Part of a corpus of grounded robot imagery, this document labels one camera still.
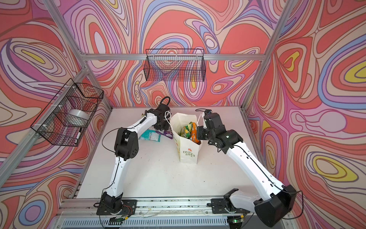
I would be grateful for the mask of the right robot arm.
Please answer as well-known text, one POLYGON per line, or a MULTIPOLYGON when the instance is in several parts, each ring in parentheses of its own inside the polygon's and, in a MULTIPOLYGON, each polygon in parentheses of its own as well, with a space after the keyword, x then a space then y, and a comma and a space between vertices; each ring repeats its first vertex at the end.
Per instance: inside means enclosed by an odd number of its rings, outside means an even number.
POLYGON ((273 227, 293 209, 299 193, 274 177, 249 150, 235 130, 226 130, 218 113, 200 109, 204 124, 198 127, 198 139, 206 140, 218 152, 231 158, 248 176, 258 194, 250 195, 234 188, 223 196, 222 208, 229 213, 245 210, 255 213, 268 227, 273 227))

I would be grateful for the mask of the purple snack bag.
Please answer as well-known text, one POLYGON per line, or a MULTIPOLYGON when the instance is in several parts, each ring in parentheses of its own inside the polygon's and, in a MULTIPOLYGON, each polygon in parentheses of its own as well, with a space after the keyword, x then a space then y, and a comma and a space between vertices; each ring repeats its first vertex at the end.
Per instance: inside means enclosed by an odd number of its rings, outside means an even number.
POLYGON ((165 137, 167 137, 169 139, 173 139, 173 134, 169 130, 156 130, 155 132, 157 134, 162 135, 162 136, 165 136, 165 137))

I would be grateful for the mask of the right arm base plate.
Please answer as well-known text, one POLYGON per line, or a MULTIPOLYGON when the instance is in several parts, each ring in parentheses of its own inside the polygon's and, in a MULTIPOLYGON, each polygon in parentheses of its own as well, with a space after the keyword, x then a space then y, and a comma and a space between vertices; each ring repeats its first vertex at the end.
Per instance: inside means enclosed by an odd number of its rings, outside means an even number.
POLYGON ((213 214, 248 214, 250 211, 237 209, 232 204, 228 204, 224 198, 212 198, 211 202, 207 203, 213 214))

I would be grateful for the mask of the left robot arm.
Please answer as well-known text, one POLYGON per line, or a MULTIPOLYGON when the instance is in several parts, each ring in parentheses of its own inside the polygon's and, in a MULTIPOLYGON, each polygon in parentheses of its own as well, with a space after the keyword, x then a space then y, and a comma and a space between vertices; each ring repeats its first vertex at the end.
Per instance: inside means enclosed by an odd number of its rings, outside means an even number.
POLYGON ((129 127, 117 128, 114 143, 115 166, 112 172, 110 185, 102 190, 98 204, 97 215, 120 215, 127 210, 127 215, 133 214, 132 207, 123 203, 124 180, 131 159, 139 152, 139 138, 150 127, 159 130, 169 129, 169 104, 171 98, 164 97, 157 108, 146 110, 142 118, 129 127))

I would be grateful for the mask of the green yellow Fox's candy bag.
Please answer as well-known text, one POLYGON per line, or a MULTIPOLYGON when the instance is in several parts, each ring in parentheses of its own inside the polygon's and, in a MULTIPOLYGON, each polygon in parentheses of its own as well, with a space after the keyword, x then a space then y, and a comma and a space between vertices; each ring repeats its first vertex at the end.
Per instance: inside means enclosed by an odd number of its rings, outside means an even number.
POLYGON ((184 125, 180 132, 180 137, 190 139, 192 136, 193 125, 194 125, 193 122, 190 122, 189 124, 184 125))

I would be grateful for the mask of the teal snack bag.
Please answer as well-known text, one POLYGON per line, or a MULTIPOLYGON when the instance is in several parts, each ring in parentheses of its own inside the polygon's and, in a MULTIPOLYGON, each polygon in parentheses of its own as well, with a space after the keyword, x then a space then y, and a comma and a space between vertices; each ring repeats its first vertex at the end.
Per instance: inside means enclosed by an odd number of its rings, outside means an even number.
POLYGON ((160 138, 161 138, 160 134, 158 134, 155 130, 150 129, 146 130, 139 137, 140 140, 154 141, 154 142, 160 142, 160 138))

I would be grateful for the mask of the orange snack bag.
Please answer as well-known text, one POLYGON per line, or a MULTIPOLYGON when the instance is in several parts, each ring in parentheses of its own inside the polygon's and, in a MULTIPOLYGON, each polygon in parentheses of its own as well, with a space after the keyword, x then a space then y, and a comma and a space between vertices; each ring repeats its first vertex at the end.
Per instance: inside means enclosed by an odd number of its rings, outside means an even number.
POLYGON ((191 129, 191 141, 200 145, 201 141, 198 139, 197 137, 197 133, 198 133, 198 126, 196 123, 192 122, 192 129, 191 129))

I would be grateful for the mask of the white paper bag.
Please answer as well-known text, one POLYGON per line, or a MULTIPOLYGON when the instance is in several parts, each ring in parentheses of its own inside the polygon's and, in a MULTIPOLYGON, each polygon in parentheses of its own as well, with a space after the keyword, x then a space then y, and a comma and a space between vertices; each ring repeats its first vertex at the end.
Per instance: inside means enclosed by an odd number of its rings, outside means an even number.
POLYGON ((196 138, 186 138, 181 136, 183 134, 184 127, 188 127, 189 124, 197 125, 198 119, 196 115, 176 113, 171 118, 170 126, 173 133, 173 139, 176 143, 178 156, 181 163, 197 164, 199 151, 202 143, 196 138))

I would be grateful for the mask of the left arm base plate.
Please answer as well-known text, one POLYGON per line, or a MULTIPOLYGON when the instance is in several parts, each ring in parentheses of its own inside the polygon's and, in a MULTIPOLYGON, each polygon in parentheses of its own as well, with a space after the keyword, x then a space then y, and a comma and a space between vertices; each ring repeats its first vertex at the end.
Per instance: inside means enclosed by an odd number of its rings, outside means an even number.
POLYGON ((97 202, 94 203, 94 207, 97 208, 97 215, 99 216, 132 216, 136 211, 137 200, 136 199, 123 199, 119 201, 116 207, 112 209, 108 208, 105 204, 97 202))

